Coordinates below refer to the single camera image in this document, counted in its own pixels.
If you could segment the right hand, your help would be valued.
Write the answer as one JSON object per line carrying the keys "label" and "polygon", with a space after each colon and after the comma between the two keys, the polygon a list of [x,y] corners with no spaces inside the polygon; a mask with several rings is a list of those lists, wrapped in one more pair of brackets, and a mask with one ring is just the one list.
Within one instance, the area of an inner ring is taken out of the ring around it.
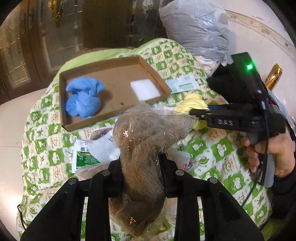
{"label": "right hand", "polygon": [[[252,173],[259,167],[259,154],[264,154],[266,141],[257,143],[254,147],[251,145],[249,138],[245,138],[244,146],[248,156],[249,167]],[[281,133],[272,137],[268,141],[269,154],[274,154],[276,158],[275,175],[279,178],[287,177],[292,173],[295,167],[295,142],[292,141],[289,132]]]}

